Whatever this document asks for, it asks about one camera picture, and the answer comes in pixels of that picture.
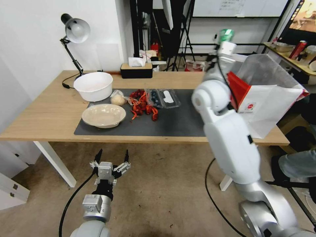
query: table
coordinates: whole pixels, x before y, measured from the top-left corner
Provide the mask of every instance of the table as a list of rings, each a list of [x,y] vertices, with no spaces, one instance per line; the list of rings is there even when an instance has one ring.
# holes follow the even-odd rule
[[[88,106],[74,89],[62,87],[62,80],[77,71],[63,71],[0,135],[0,140],[34,141],[70,187],[75,178],[48,142],[103,143],[207,143],[206,137],[154,136],[82,136],[74,135],[82,112]],[[113,88],[194,89],[201,83],[203,72],[153,72],[150,79],[123,79],[113,76]],[[289,141],[278,127],[264,139],[253,139],[257,145],[288,145]]]
[[[316,71],[312,71],[308,66],[300,64],[299,61],[290,59],[291,52],[278,52],[275,48],[272,47],[271,42],[263,43],[269,50],[280,56],[285,62],[287,62],[290,66],[294,67],[297,71],[303,71],[309,76],[316,76]]]

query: tissue box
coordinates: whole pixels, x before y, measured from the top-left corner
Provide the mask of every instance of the tissue box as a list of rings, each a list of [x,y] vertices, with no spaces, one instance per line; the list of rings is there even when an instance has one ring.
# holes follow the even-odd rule
[[[122,78],[152,78],[152,64],[146,63],[144,67],[130,67],[128,63],[121,66]]]

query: white paper bag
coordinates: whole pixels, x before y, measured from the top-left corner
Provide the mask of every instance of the white paper bag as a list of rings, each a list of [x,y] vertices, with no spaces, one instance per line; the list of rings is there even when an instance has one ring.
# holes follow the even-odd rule
[[[253,138],[264,138],[295,101],[308,95],[267,54],[248,56],[237,73],[239,78],[234,76],[230,72],[228,79],[237,98],[238,113],[248,123]]]

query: computer screen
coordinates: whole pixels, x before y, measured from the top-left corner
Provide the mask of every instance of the computer screen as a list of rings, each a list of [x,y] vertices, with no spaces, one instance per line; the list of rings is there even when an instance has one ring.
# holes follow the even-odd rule
[[[301,0],[278,41],[296,45],[301,40],[316,45],[316,0]]]
[[[316,32],[316,0],[305,0],[291,17],[290,29]]]

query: jeans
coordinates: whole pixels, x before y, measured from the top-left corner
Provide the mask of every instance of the jeans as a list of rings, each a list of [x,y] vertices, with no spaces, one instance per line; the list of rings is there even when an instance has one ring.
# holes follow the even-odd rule
[[[289,178],[308,178],[316,176],[316,151],[301,151],[284,155],[279,159],[283,173]]]

